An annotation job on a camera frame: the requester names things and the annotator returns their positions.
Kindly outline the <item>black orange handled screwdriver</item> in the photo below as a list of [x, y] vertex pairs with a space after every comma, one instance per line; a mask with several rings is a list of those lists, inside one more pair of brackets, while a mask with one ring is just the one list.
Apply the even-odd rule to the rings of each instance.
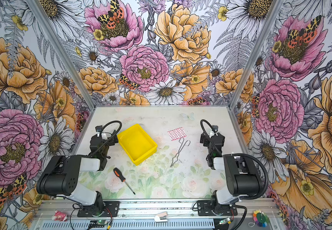
[[113, 169], [114, 174], [131, 190], [131, 192], [136, 195], [135, 191], [130, 187], [130, 185], [126, 182], [126, 178], [123, 176], [122, 172], [118, 168]]

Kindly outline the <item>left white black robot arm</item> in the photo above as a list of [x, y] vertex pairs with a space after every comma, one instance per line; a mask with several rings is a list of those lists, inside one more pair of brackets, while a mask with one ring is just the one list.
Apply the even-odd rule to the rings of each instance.
[[118, 143], [117, 134], [122, 128], [120, 121], [111, 121], [104, 125], [99, 134], [90, 141], [91, 152], [88, 155], [54, 156], [44, 169], [36, 190], [39, 194], [65, 197], [83, 207], [89, 215], [99, 216], [105, 210], [102, 194], [90, 190], [79, 182], [81, 172], [101, 172], [105, 169], [110, 146]]

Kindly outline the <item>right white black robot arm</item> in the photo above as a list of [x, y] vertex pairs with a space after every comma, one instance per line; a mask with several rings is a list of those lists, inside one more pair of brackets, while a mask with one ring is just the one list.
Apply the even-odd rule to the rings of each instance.
[[249, 154], [223, 154], [225, 136], [218, 132], [218, 127], [201, 120], [201, 129], [200, 143], [208, 149], [208, 166], [225, 174], [225, 185], [213, 192], [210, 204], [203, 206], [205, 212], [224, 215], [237, 202], [263, 196], [269, 185], [265, 166]]

